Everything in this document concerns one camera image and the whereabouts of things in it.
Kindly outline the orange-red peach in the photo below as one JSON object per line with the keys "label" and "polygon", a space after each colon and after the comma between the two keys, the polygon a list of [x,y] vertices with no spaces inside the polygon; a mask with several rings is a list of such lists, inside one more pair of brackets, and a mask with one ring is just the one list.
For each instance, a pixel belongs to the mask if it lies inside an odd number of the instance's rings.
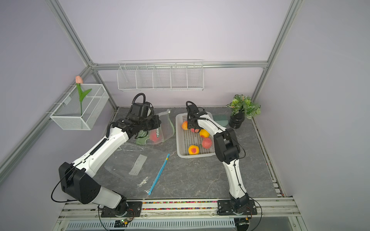
{"label": "orange-red peach", "polygon": [[188,130],[188,122],[187,122],[187,121],[184,121],[184,122],[182,123],[182,129],[183,129],[183,130],[185,130],[185,131],[187,131],[187,130]]}

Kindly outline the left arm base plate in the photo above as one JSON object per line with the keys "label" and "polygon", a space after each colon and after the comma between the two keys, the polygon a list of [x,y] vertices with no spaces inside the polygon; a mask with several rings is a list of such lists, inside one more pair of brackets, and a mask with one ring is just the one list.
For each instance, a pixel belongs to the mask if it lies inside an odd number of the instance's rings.
{"label": "left arm base plate", "polygon": [[104,207],[100,213],[103,218],[133,218],[139,217],[142,211],[143,203],[141,201],[127,201],[111,209]]}

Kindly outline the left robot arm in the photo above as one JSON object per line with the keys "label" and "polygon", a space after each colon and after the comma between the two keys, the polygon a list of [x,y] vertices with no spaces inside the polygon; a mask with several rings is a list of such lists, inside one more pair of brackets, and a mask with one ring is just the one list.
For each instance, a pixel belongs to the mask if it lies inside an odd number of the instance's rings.
{"label": "left robot arm", "polygon": [[121,145],[141,131],[157,129],[160,124],[151,103],[132,103],[127,116],[109,123],[105,137],[93,148],[74,162],[64,162],[59,167],[62,191],[82,204],[97,204],[118,216],[124,215],[128,210],[126,197],[101,186],[94,176]]}

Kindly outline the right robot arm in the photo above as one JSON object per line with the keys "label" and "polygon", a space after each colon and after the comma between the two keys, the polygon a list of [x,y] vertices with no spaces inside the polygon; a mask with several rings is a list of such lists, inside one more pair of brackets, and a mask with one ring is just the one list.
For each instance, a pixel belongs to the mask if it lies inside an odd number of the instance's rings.
{"label": "right robot arm", "polygon": [[192,101],[186,102],[187,122],[190,129],[205,130],[214,140],[215,155],[222,162],[228,183],[232,209],[235,213],[248,206],[250,197],[244,187],[240,171],[241,147],[232,128],[216,123],[204,109]]}

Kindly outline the green printed zip-top bag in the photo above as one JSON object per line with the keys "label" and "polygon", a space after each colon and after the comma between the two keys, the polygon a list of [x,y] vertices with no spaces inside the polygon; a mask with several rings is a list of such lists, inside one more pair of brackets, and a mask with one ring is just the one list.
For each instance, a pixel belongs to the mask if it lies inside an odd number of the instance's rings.
{"label": "green printed zip-top bag", "polygon": [[141,131],[139,138],[135,140],[137,145],[156,145],[163,143],[174,136],[174,125],[170,120],[171,110],[158,113],[161,125],[159,128],[149,131],[148,133]]}

